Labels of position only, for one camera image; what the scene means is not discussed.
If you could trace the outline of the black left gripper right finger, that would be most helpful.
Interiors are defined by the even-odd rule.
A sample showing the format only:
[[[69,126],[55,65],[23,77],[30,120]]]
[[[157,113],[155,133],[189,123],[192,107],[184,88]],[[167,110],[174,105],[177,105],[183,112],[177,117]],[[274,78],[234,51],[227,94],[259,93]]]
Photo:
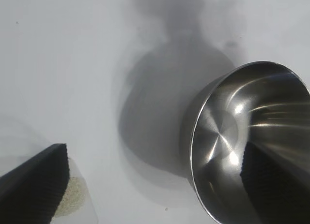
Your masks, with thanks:
[[[308,224],[310,191],[252,143],[244,150],[243,186],[263,224]]]

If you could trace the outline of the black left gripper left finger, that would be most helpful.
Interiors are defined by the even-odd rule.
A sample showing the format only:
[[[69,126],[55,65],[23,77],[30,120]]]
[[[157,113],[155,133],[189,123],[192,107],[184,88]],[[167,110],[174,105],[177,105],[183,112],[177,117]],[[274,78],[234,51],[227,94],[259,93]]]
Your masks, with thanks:
[[[49,224],[70,178],[66,144],[53,144],[0,178],[2,224]]]

